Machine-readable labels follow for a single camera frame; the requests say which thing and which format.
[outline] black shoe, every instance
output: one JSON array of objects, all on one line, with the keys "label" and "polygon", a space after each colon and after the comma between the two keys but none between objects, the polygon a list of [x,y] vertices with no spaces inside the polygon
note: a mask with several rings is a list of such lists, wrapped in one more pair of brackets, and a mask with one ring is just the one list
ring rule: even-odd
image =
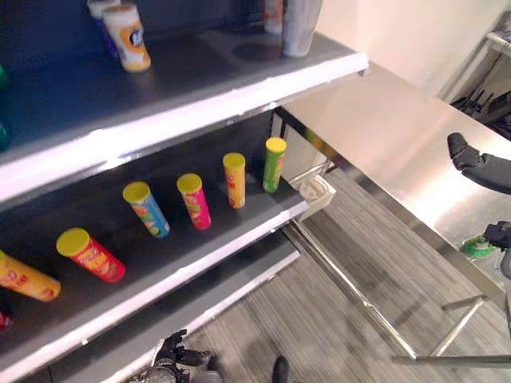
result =
[{"label": "black shoe", "polygon": [[287,359],[280,355],[277,357],[273,366],[273,374],[271,375],[271,383],[287,383],[289,375],[289,363]]},{"label": "black shoe", "polygon": [[220,371],[220,359],[216,355],[212,355],[208,362],[208,371]]}]

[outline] white plastic holder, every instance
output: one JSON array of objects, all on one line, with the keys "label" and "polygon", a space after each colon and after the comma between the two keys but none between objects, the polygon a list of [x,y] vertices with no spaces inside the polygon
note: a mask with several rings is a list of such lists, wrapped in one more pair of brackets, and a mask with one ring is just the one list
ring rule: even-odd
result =
[{"label": "white plastic holder", "polygon": [[304,219],[328,206],[334,198],[334,194],[337,192],[337,190],[319,174],[291,182],[291,186],[297,190],[309,204],[309,208],[297,218],[299,222],[302,222]]}]

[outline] floor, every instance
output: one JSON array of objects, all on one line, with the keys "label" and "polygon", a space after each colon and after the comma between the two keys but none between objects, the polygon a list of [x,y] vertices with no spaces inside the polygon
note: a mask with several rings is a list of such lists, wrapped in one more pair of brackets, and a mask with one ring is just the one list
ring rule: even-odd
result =
[{"label": "floor", "polygon": [[[440,305],[478,294],[446,260],[339,170],[333,202],[305,221],[335,261],[420,353],[461,311]],[[187,338],[221,356],[227,382],[268,382],[278,354],[290,382],[509,382],[511,372],[395,365],[395,349],[305,252],[293,265]],[[446,354],[511,352],[505,316],[492,303]]]}]

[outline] dark blue shelf back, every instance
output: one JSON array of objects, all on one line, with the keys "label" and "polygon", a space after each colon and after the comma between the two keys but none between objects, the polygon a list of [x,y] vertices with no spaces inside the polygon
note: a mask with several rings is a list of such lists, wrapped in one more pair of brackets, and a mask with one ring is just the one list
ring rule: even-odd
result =
[{"label": "dark blue shelf back", "polygon": [[[148,41],[261,18],[260,0],[138,0]],[[0,2],[0,64],[24,71],[105,51],[86,0]]]}]

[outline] white shelf edge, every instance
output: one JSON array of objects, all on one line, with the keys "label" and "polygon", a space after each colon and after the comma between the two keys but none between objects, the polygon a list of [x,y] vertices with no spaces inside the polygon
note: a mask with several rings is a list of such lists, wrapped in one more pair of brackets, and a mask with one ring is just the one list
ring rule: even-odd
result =
[{"label": "white shelf edge", "polygon": [[88,168],[115,168],[126,161],[121,156],[254,109],[273,109],[283,98],[368,67],[365,53],[349,54],[126,124],[98,129],[13,160],[0,166],[0,203]]},{"label": "white shelf edge", "polygon": [[[234,303],[238,302],[245,295],[249,294],[266,281],[272,279],[282,269],[286,268],[288,265],[290,265],[296,259],[298,259],[299,256],[300,253],[298,251],[294,251],[293,253],[289,254],[285,259],[282,259],[280,262],[276,263],[274,266],[270,267],[268,270],[252,279],[249,283],[247,283],[246,285],[244,285],[243,287],[229,295],[223,301],[214,305],[214,307],[212,307],[211,309],[203,312],[202,315],[195,318],[193,321],[191,321],[183,328],[188,330],[188,335],[190,335],[194,331],[198,330],[200,327],[204,326],[206,323],[215,319],[216,316],[221,314],[223,311],[232,306]],[[151,361],[153,360],[155,348],[152,348],[149,351],[143,353],[137,359],[131,361],[126,366],[116,371],[114,375],[104,379],[99,383],[121,383],[124,380],[128,379],[136,372],[147,367],[151,363]]]},{"label": "white shelf edge", "polygon": [[187,282],[189,279],[197,276],[202,271],[217,264],[221,260],[227,258],[234,252],[247,246],[249,243],[256,241],[269,232],[273,232],[277,227],[284,225],[291,218],[304,212],[307,209],[307,202],[302,201],[294,207],[281,211],[278,215],[269,219],[258,227],[244,233],[240,237],[234,239],[230,243],[219,247],[211,253],[205,255],[201,259],[182,267],[167,278],[160,280],[149,288],[133,295],[117,306],[95,317],[86,324],[68,332],[66,335],[56,339],[55,341],[44,345],[35,352],[27,355],[23,359],[13,363],[8,368],[0,372],[1,383],[11,383],[26,375],[28,369],[36,370],[39,367],[51,362],[67,351],[75,347],[86,344],[88,339],[101,331],[114,326],[129,314],[139,310],[155,301],[159,297],[174,290],[179,285]]}]

